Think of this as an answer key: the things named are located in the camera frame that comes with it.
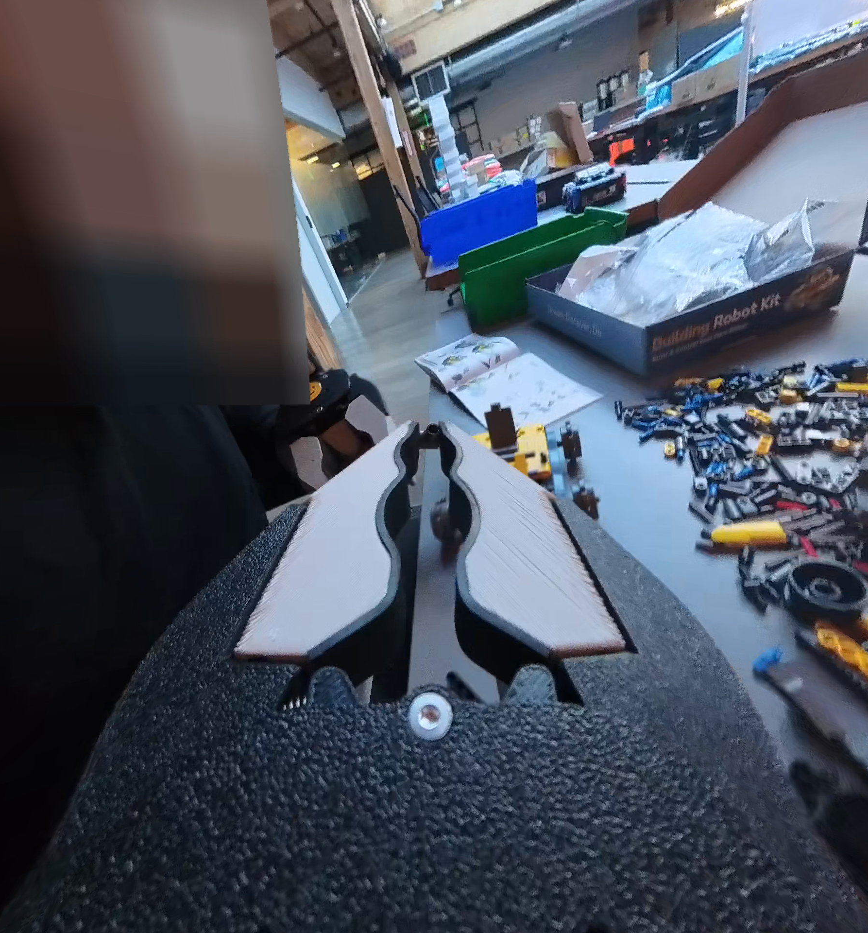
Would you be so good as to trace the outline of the instruction booklet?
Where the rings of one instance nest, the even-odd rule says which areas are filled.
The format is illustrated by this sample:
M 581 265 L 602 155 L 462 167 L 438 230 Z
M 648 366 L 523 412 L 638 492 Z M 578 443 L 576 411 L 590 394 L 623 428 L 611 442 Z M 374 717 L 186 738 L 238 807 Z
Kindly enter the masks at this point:
M 547 426 L 602 397 L 504 337 L 469 334 L 415 364 L 482 425 L 494 405 L 509 409 L 517 427 Z

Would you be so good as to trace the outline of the person's left hand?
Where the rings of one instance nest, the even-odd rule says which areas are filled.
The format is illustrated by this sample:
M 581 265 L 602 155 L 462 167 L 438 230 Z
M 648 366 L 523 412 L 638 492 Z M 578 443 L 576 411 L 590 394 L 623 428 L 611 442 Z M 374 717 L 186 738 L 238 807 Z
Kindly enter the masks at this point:
M 374 446 L 369 434 L 359 431 L 345 419 L 327 427 L 318 439 L 323 451 L 323 472 L 329 479 Z

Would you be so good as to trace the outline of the long work table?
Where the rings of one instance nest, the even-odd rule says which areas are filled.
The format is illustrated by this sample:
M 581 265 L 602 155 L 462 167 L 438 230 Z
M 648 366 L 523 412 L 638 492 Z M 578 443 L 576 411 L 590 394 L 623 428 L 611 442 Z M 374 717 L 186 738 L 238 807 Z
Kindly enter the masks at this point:
M 620 200 L 604 207 L 627 216 L 629 234 L 644 229 L 658 220 L 659 201 L 698 162 L 692 160 L 652 161 L 646 165 L 622 165 L 613 171 L 622 172 L 626 189 Z M 565 215 L 562 189 L 585 166 L 574 166 L 546 174 L 535 180 L 537 224 L 544 225 Z

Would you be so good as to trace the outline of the dark printed box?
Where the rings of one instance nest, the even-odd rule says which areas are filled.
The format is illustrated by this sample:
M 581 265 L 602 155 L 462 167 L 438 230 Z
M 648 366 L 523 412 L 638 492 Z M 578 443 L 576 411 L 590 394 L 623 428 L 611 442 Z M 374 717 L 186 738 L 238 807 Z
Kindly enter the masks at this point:
M 621 201 L 627 177 L 621 168 L 607 163 L 590 166 L 574 174 L 562 188 L 562 205 L 568 214 L 578 215 L 590 207 L 604 207 Z

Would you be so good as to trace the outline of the brown cardboard box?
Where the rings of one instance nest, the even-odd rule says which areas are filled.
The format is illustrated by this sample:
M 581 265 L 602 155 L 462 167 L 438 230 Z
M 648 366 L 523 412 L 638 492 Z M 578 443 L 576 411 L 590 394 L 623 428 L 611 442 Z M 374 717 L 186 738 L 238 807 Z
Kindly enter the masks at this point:
M 588 166 L 593 162 L 593 154 L 587 139 L 587 133 L 580 119 L 576 102 L 565 101 L 556 104 L 545 113 L 546 130 L 554 135 L 552 148 L 565 150 L 566 166 Z

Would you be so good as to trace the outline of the person's black jacket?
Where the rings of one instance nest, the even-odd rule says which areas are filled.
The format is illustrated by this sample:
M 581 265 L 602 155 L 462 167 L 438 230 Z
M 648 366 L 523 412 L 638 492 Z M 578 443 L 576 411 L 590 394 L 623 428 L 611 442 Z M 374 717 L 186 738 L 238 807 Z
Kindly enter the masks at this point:
M 278 405 L 0 405 L 0 915 L 178 613 L 298 496 Z

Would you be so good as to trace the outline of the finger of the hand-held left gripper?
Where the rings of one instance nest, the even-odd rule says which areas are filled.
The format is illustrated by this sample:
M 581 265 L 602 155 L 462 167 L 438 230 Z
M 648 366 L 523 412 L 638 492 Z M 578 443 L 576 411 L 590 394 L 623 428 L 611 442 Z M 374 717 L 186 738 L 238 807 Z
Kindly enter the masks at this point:
M 358 434 L 370 441 L 382 441 L 394 430 L 391 416 L 384 414 L 369 398 L 357 397 L 346 412 L 346 422 Z

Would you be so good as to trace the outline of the wooden building column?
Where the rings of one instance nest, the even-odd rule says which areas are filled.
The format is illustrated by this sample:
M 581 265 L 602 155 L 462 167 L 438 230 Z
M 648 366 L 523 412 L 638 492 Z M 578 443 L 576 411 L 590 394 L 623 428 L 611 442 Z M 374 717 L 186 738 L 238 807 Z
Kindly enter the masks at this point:
M 412 185 L 408 181 L 394 143 L 387 111 L 381 99 L 379 82 L 356 8 L 351 1 L 332 1 L 331 5 L 342 32 L 348 58 L 356 76 L 360 96 L 369 116 L 388 181 L 393 189 L 396 207 L 408 238 L 412 257 L 420 278 L 424 279 L 428 259 L 421 245 L 419 221 L 414 211 Z

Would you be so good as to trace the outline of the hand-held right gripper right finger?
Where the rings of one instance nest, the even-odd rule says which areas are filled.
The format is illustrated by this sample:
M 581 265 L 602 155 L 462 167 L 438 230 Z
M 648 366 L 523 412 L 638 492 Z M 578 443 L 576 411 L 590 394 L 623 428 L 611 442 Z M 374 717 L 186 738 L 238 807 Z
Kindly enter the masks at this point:
M 463 653 L 510 685 L 529 665 L 627 651 L 627 638 L 549 492 L 440 423 L 447 527 L 458 540 L 454 628 Z

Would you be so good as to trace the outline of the metal ventilation duct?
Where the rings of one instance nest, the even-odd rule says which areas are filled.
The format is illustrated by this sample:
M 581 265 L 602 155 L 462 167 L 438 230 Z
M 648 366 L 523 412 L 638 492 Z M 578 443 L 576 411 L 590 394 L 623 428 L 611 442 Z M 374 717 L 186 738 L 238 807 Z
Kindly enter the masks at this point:
M 472 52 L 451 55 L 445 65 L 448 81 L 463 86 L 501 71 L 523 57 L 572 39 L 591 25 L 624 11 L 636 12 L 641 1 L 579 1 L 551 13 L 541 14 L 525 25 L 511 28 L 498 37 L 485 40 Z

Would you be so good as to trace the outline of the green plastic bin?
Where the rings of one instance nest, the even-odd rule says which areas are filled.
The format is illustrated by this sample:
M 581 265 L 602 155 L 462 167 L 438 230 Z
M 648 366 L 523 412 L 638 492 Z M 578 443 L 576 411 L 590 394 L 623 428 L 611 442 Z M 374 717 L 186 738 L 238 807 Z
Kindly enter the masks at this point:
M 472 330 L 489 331 L 524 317 L 529 279 L 572 265 L 586 247 L 619 242 L 627 224 L 626 213 L 589 207 L 462 254 L 460 288 Z

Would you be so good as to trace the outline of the white stacked containers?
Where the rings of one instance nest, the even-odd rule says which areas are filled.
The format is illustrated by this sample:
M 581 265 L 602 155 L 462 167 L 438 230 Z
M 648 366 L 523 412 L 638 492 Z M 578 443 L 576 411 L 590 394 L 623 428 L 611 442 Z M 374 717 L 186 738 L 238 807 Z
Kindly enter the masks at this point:
M 455 142 L 455 134 L 451 124 L 449 108 L 445 102 L 445 93 L 441 92 L 440 94 L 429 97 L 426 101 L 426 107 L 437 137 L 450 200 L 453 204 L 457 204 L 462 200 L 463 196 L 464 175 L 459 151 Z

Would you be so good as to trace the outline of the grey desk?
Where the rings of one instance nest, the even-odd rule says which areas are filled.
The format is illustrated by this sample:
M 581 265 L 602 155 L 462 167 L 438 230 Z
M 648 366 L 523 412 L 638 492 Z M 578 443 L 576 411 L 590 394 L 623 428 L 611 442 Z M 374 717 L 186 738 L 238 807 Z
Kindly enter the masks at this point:
M 752 675 L 773 645 L 803 664 L 809 687 L 824 665 L 796 647 L 773 609 L 762 622 L 733 592 L 734 559 L 694 549 L 689 477 L 664 466 L 611 414 L 591 406 L 579 429 L 590 442 L 601 521 L 559 504 L 631 650 L 562 664 L 581 703 L 455 701 L 441 742 L 424 752 L 425 793 L 443 791 L 451 814 L 525 838 L 552 833 L 626 844 L 666 827 L 691 836 L 724 831 L 768 842 L 811 819 L 833 834 L 868 835 L 868 775 L 798 711 Z

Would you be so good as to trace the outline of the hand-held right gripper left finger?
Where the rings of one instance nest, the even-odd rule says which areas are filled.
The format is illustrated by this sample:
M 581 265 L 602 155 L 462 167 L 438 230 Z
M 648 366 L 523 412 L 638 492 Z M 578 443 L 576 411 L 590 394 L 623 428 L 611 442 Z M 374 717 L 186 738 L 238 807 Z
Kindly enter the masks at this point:
M 233 649 L 242 662 L 379 676 L 399 655 L 408 485 L 419 461 L 417 422 L 397 426 L 323 484 L 284 546 Z

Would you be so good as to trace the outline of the black toy beam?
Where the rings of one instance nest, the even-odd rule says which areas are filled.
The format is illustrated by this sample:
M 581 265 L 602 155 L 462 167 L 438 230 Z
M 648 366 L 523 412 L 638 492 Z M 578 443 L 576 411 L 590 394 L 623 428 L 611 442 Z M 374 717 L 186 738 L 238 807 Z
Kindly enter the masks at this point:
M 451 437 L 445 423 L 431 423 L 421 435 L 421 446 L 434 450 L 440 458 L 440 475 L 447 491 L 430 509 L 429 525 L 440 544 L 441 560 L 447 563 L 458 557 L 472 526 L 472 505 L 459 479 L 462 448 Z

